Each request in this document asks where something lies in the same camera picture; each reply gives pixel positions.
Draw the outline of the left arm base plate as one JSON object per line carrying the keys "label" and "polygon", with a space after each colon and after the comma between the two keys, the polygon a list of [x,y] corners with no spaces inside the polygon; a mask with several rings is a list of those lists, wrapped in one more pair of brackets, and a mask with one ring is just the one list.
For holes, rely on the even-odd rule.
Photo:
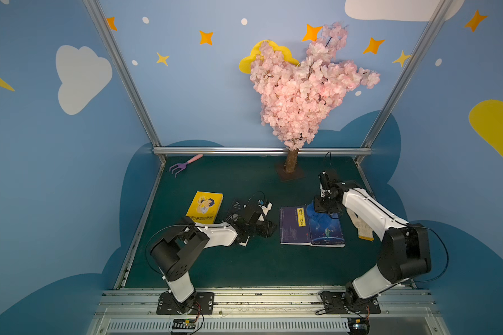
{"label": "left arm base plate", "polygon": [[188,315],[200,311],[203,315],[212,315],[214,293],[193,293],[183,302],[178,302],[173,293],[163,292],[159,296],[157,315]]}

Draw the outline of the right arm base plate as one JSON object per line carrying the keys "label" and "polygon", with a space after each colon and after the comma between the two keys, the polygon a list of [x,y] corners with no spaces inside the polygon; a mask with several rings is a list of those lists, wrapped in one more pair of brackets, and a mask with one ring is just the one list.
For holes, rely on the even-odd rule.
{"label": "right arm base plate", "polygon": [[353,314],[353,315],[378,315],[381,314],[376,296],[371,298],[359,298],[357,294],[348,292],[322,291],[319,295],[323,304],[323,310],[317,314]]}

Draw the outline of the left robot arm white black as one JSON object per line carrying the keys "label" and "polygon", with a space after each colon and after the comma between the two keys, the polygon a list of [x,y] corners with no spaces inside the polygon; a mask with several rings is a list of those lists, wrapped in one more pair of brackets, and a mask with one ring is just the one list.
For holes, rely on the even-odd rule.
{"label": "left robot arm white black", "polygon": [[245,247],[252,237],[271,237],[276,225],[268,220],[272,203],[259,200],[243,205],[237,203],[225,221],[211,225],[195,222],[185,216],[173,226],[158,233],[160,239],[147,243],[148,254],[162,275],[173,301],[181,306],[194,302],[194,288],[189,270],[203,250],[214,247]]}

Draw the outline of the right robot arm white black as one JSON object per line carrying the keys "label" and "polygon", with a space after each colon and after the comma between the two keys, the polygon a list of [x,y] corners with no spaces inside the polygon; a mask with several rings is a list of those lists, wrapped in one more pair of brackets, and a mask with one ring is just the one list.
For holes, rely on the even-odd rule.
{"label": "right robot arm white black", "polygon": [[321,194],[314,198],[315,211],[343,211],[367,224],[381,240],[376,265],[346,284],[344,303],[351,307],[370,300],[398,283],[427,274],[432,269],[426,227],[409,224],[393,214],[354,181],[342,181],[334,170],[318,176]]}

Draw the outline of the blue Little Prince book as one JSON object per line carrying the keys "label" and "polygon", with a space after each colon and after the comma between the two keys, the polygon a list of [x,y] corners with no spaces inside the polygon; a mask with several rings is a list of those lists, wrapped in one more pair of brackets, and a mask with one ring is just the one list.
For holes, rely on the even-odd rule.
{"label": "blue Little Prince book", "polygon": [[345,247],[346,241],[338,213],[318,213],[314,209],[314,203],[307,205],[305,213],[309,222],[310,245],[312,247]]}

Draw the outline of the purple book yellow label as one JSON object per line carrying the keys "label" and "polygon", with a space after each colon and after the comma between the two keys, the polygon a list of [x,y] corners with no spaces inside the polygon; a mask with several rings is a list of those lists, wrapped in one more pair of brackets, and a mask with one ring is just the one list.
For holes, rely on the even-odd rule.
{"label": "purple book yellow label", "polygon": [[311,245],[311,235],[304,206],[280,207],[280,241],[285,245]]}

